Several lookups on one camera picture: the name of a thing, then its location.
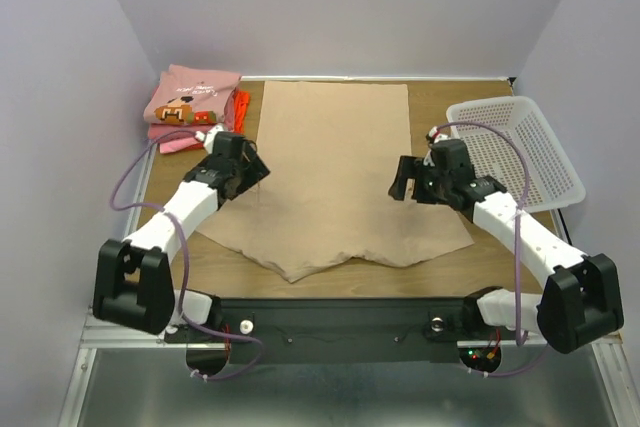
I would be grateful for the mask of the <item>beige t shirt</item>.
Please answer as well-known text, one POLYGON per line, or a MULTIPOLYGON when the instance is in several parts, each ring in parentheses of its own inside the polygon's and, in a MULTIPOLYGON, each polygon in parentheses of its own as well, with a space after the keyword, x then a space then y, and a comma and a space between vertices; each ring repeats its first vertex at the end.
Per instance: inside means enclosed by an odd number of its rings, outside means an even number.
POLYGON ((388 194, 411 151, 404 85, 268 82, 257 147, 268 176, 199 231, 289 282, 352 258, 402 268, 472 244, 450 208, 388 194))

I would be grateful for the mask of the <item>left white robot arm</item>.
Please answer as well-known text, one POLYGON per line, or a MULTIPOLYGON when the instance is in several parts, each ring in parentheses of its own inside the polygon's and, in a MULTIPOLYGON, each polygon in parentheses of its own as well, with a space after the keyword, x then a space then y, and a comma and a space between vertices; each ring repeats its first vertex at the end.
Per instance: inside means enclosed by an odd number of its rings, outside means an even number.
POLYGON ((170 266, 175 255, 187 252, 187 239, 205 220, 270 174, 255 144, 242 134, 215 127, 198 132, 196 139, 206 155, 165 205, 122 207, 110 199, 114 210, 149 208, 155 214, 124 239, 110 239, 99 249, 92 302, 96 318, 161 333, 177 319, 184 298, 173 288, 170 266))

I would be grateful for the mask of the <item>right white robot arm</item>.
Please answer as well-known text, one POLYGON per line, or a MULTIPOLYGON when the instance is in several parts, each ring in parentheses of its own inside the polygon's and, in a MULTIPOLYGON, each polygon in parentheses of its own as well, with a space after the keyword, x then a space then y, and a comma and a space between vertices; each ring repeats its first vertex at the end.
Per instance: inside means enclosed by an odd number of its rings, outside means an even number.
POLYGON ((466 334, 482 337, 494 327, 527 331, 568 354, 623 327, 613 260, 569 245, 522 210, 499 181, 478 176, 463 141, 437 141, 425 159, 400 157, 388 194, 461 213, 509 248, 541 286, 539 295, 496 287, 471 295, 460 313, 466 334))

